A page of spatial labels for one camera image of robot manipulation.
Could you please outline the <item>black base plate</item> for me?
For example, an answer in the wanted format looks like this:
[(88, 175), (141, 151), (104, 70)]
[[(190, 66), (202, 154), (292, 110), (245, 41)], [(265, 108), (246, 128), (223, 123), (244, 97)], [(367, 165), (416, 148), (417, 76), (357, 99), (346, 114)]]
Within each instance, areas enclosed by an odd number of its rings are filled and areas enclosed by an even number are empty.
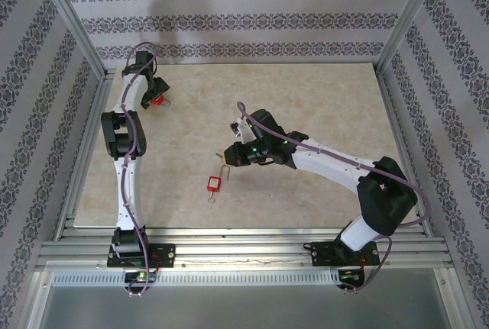
[(367, 243), (361, 250), (353, 251), (336, 242), (312, 242), (308, 248), (313, 266), (377, 266), (380, 258), (375, 242)]
[[(147, 249), (150, 269), (173, 268), (176, 256), (174, 244), (150, 244)], [(107, 267), (143, 269), (146, 266), (143, 253), (137, 253), (135, 257), (117, 257), (114, 249), (110, 247), (107, 259)]]

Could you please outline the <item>aluminium corner post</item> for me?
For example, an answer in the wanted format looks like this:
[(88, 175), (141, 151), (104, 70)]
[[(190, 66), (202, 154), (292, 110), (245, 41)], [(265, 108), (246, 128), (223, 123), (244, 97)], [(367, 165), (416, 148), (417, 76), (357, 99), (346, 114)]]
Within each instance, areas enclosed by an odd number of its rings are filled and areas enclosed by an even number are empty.
[(106, 68), (70, 0), (53, 0), (67, 28), (72, 33), (84, 57), (99, 79), (104, 79)]
[(416, 14), (423, 4), (423, 1), (424, 0), (407, 0), (404, 8), (399, 14), (399, 18), (394, 25), (390, 36), (385, 42), (385, 45), (374, 64), (376, 75), (380, 75), (389, 64), (396, 49), (402, 42), (405, 33), (408, 31), (414, 18), (416, 17)]

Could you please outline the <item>right aluminium side rail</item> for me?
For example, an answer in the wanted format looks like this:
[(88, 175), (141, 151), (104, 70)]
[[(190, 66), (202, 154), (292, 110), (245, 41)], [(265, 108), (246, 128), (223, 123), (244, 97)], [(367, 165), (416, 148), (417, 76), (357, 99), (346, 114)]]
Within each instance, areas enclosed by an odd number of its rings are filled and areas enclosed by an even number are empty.
[[(399, 119), (397, 117), (395, 104), (392, 102), (392, 99), (390, 98), (389, 90), (386, 87), (382, 75), (376, 74), (376, 79), (381, 91), (382, 99), (384, 101), (387, 116), (389, 118), (390, 126), (393, 132), (393, 137), (397, 145), (397, 150), (399, 153), (400, 162), (402, 164), (403, 171), (405, 172), (407, 180), (412, 184), (414, 184), (419, 189), (421, 189), (419, 180), (417, 179), (416, 176), (416, 168), (413, 168), (413, 164), (411, 163), (412, 160), (410, 158), (410, 152), (406, 146), (406, 143), (404, 142), (405, 134), (403, 132), (402, 124), (399, 122)], [(419, 215), (418, 218), (421, 218), (426, 214), (426, 205), (422, 196), (419, 196), (418, 198), (419, 201), (415, 209), (417, 215)], [(432, 226), (429, 220), (429, 214), (427, 215), (426, 219), (422, 222), (419, 222), (419, 224), (421, 224), (421, 226), (423, 227), (423, 231), (427, 237), (434, 237), (434, 232), (432, 230)]]

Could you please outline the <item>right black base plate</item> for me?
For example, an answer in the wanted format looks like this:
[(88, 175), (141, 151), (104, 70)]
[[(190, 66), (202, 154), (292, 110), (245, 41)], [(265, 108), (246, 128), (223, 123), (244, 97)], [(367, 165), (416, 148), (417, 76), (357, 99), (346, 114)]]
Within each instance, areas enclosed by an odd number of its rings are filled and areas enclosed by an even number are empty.
[(353, 251), (336, 242), (312, 242), (308, 248), (313, 266), (377, 266), (380, 258), (375, 242), (367, 243), (361, 250)]

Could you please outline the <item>grey metal panel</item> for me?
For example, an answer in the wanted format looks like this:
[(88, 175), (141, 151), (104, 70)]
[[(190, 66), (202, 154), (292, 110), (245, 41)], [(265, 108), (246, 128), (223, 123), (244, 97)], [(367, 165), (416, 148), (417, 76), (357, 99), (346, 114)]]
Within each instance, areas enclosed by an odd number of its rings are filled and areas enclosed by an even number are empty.
[(51, 289), (40, 329), (451, 329), (434, 296), (331, 286)]

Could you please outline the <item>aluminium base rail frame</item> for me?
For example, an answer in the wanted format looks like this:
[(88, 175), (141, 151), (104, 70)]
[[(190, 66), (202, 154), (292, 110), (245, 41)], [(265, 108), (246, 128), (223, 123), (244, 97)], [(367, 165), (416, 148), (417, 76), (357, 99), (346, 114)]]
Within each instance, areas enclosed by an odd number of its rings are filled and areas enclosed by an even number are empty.
[[(174, 244), (176, 270), (282, 270), (309, 269), (305, 243), (333, 240), (337, 228), (150, 228), (149, 239)], [(61, 240), (45, 241), (35, 263), (48, 267), (105, 269), (112, 230), (67, 227)], [(452, 268), (448, 245), (442, 237), (427, 237), (420, 226), (398, 230), (393, 242), (378, 242), (378, 255), (388, 269)]]

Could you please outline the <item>left controller board with LED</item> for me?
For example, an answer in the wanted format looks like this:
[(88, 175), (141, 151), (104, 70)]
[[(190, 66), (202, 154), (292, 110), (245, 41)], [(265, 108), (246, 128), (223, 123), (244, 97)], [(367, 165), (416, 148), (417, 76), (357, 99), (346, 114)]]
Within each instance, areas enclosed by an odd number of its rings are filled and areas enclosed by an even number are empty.
[(144, 284), (146, 282), (152, 283), (156, 280), (156, 273), (146, 273), (143, 271), (128, 272), (125, 273), (125, 283), (140, 283)]

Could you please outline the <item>right aluminium corner post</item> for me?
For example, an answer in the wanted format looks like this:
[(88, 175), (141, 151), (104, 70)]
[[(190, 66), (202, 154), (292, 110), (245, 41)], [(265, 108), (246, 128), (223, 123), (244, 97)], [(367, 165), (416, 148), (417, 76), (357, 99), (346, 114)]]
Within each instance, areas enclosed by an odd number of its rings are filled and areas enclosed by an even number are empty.
[(376, 75), (380, 75), (389, 64), (396, 49), (402, 42), (405, 33), (408, 31), (414, 18), (416, 17), (416, 14), (423, 4), (423, 1), (424, 0), (407, 0), (404, 8), (399, 14), (399, 18), (394, 25), (390, 36), (385, 42), (385, 45), (374, 64)]

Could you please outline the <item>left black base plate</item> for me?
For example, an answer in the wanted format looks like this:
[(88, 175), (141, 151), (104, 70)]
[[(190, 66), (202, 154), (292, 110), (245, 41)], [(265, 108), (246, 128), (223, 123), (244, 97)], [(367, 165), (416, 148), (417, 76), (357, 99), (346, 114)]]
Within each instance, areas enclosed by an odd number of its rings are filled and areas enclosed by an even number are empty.
[[(147, 249), (150, 269), (173, 268), (176, 256), (174, 244), (150, 244)], [(143, 253), (137, 253), (135, 257), (117, 257), (114, 249), (110, 247), (107, 259), (107, 267), (143, 269), (146, 266)]]

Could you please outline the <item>left aluminium side rail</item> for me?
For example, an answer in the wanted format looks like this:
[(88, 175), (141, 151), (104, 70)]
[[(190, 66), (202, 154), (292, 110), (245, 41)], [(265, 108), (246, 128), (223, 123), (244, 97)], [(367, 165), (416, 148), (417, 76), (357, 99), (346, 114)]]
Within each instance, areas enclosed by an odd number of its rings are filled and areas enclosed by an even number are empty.
[(79, 145), (79, 152), (72, 169), (70, 184), (66, 190), (65, 199), (63, 200), (63, 205), (57, 220), (57, 229), (53, 235), (54, 240), (61, 240), (69, 216), (76, 211), (79, 198), (83, 191), (85, 177), (89, 169), (93, 147), (96, 144), (96, 138), (99, 132), (99, 116), (110, 93), (113, 74), (114, 71), (106, 72), (101, 78), (94, 94), (92, 107), (90, 108), (86, 127), (83, 132), (83, 138)]

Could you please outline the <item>left aluminium corner post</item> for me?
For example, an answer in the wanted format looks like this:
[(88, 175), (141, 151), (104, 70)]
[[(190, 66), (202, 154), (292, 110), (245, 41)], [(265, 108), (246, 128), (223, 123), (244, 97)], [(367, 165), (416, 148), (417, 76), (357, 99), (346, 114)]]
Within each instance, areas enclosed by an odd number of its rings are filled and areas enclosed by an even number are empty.
[(72, 33), (84, 57), (99, 79), (104, 79), (106, 68), (70, 0), (53, 0), (67, 28)]

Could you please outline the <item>aluminium side rail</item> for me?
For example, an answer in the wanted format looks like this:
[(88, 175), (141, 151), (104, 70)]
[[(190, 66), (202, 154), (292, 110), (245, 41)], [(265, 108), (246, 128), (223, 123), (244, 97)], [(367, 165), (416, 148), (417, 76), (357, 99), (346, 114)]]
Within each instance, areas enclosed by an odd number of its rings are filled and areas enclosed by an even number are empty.
[(94, 94), (92, 107), (90, 108), (86, 127), (83, 132), (83, 138), (79, 145), (79, 152), (72, 169), (70, 184), (66, 190), (65, 199), (63, 200), (63, 205), (57, 220), (57, 229), (53, 235), (54, 240), (61, 240), (69, 216), (76, 211), (79, 198), (83, 191), (85, 177), (89, 169), (93, 147), (96, 144), (96, 138), (99, 132), (99, 116), (110, 93), (113, 74), (114, 71), (106, 72), (101, 78)]
[[(382, 99), (384, 101), (387, 116), (389, 118), (390, 126), (393, 132), (393, 137), (397, 145), (397, 150), (399, 153), (400, 162), (402, 164), (403, 171), (405, 172), (407, 180), (412, 184), (414, 184), (419, 189), (421, 189), (419, 180), (417, 179), (416, 176), (416, 168), (413, 168), (413, 164), (411, 163), (412, 160), (410, 158), (410, 152), (406, 146), (406, 143), (404, 142), (405, 134), (403, 132), (402, 124), (399, 122), (399, 119), (397, 117), (395, 104), (392, 102), (392, 99), (390, 98), (389, 90), (386, 87), (382, 75), (376, 74), (376, 79), (381, 91)], [(426, 205), (422, 196), (419, 196), (418, 198), (419, 201), (415, 209), (417, 215), (419, 215), (418, 218), (421, 218), (426, 214)], [(419, 222), (419, 224), (421, 224), (421, 226), (423, 227), (423, 231), (427, 237), (434, 237), (434, 232), (432, 230), (432, 226), (429, 220), (429, 214), (427, 215), (426, 219), (422, 222)]]

